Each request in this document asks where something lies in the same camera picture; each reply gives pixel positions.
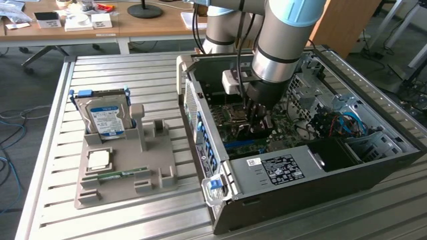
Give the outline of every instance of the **aluminum table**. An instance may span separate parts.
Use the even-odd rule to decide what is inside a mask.
[[[16,239],[383,240],[427,235],[426,158],[395,172],[371,190],[225,235],[212,235],[177,104],[176,57],[183,54],[189,52],[83,56],[64,63]],[[378,89],[358,72],[334,53],[325,55],[375,95]],[[163,117],[169,125],[179,188],[77,210],[73,198],[84,124],[68,100],[68,91],[107,90],[124,85],[131,89],[132,103],[144,104],[143,120]],[[388,99],[378,102],[419,134],[420,126],[406,113],[396,112]]]

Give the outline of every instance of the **label sticker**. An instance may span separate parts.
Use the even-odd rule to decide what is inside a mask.
[[[247,165],[249,165],[249,166],[255,166],[255,165],[260,165],[261,164],[261,159],[259,157],[248,159],[245,161],[247,161]]]
[[[91,109],[92,118],[99,134],[103,136],[120,135],[125,131],[121,119],[117,117],[120,113],[117,106],[95,107]]]
[[[296,164],[292,155],[279,156],[261,161],[265,173],[273,185],[284,184],[304,178],[304,174]]]
[[[116,36],[115,33],[99,33],[99,34],[96,34],[96,37],[113,37],[113,36]]]

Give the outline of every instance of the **motherboard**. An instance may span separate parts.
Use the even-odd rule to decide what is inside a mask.
[[[280,104],[272,110],[269,135],[256,139],[243,139],[240,135],[248,124],[241,103],[211,105],[209,110],[231,160],[293,148],[304,140]]]

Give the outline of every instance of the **lamp base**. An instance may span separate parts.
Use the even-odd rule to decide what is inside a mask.
[[[141,4],[136,4],[127,8],[127,13],[139,19],[152,19],[161,16],[163,10],[153,5],[145,5],[143,8]]]

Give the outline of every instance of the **white box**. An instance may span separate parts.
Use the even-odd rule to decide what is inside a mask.
[[[108,13],[92,14],[92,25],[95,29],[112,28],[112,19]]]
[[[37,24],[41,29],[61,27],[61,21],[59,19],[56,19],[56,20],[37,20]]]
[[[61,27],[60,16],[56,12],[35,12],[33,15],[41,29]]]

